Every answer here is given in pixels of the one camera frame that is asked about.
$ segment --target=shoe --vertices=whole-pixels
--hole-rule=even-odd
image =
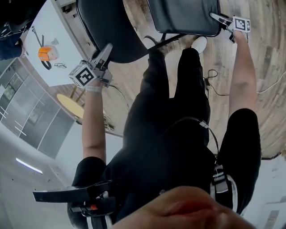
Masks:
[[[206,44],[207,44],[206,37],[199,37],[193,42],[191,47],[197,50],[199,54],[201,54],[205,50]]]

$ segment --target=black shirt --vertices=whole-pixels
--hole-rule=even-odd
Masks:
[[[117,197],[121,207],[112,216],[114,222],[178,186],[195,186],[209,193],[215,157],[196,138],[179,131],[182,127],[189,131],[198,125],[186,120],[163,136],[137,142],[132,147],[125,145],[107,166],[99,158],[85,158],[77,167],[72,185],[88,186],[120,178],[126,192]],[[236,183],[237,212],[241,213],[251,200],[261,164],[258,120],[253,111],[241,109],[230,117],[218,163]],[[220,203],[232,208],[232,203]]]

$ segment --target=white table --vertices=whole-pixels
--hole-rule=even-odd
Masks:
[[[56,38],[59,42],[56,45],[59,58],[50,61],[52,68],[47,70],[38,58],[40,45],[32,29],[29,30],[24,41],[25,55],[36,69],[39,75],[49,86],[72,84],[68,77],[69,73],[80,63],[87,59],[80,44],[70,30],[55,0],[47,0],[33,22],[37,35],[42,41],[45,36],[44,46],[52,46],[51,42]],[[58,68],[56,63],[65,64],[67,68]]]
[[[57,0],[59,7],[64,7],[66,5],[69,5],[69,4],[72,4],[75,2],[76,2],[76,0]]]

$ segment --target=wrist strap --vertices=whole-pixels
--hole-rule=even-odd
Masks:
[[[86,86],[86,87],[85,87],[85,90],[86,90],[86,91],[92,91],[92,92],[95,92],[95,93],[102,93],[102,87],[100,87],[100,86],[97,86],[97,87],[94,87],[94,86]]]

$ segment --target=orange object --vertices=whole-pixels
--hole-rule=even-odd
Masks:
[[[54,47],[41,47],[38,52],[41,61],[51,61],[58,58],[57,51]]]
[[[96,206],[95,204],[92,204],[92,205],[90,206],[90,208],[91,208],[91,210],[98,210],[98,208],[97,208],[97,206]]]

